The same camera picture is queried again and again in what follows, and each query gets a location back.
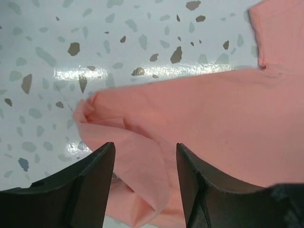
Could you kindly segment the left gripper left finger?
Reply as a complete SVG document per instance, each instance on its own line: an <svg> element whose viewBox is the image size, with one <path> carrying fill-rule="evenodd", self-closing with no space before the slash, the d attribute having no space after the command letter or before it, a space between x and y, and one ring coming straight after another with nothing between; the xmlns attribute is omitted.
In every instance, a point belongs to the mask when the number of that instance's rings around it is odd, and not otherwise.
<svg viewBox="0 0 304 228"><path fill-rule="evenodd" d="M85 158L28 188L1 191L0 226L101 228L114 160L114 143L107 142Z"/></svg>

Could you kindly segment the pink t shirt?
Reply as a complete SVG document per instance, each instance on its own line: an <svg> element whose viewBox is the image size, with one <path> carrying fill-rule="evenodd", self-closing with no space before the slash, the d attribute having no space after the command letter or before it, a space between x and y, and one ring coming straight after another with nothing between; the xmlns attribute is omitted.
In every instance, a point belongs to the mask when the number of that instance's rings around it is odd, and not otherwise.
<svg viewBox="0 0 304 228"><path fill-rule="evenodd" d="M84 143L115 144L106 215L130 227L185 227L176 144L259 186L304 180L304 3L249 9L260 69L95 92L73 118Z"/></svg>

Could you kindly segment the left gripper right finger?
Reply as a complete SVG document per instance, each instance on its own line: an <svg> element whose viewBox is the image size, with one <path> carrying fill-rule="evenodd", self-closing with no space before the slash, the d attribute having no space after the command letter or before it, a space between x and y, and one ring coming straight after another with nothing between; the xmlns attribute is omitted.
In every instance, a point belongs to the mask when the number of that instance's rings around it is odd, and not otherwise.
<svg viewBox="0 0 304 228"><path fill-rule="evenodd" d="M263 188L238 180L200 159L184 144L176 161L188 228L302 228L304 185Z"/></svg>

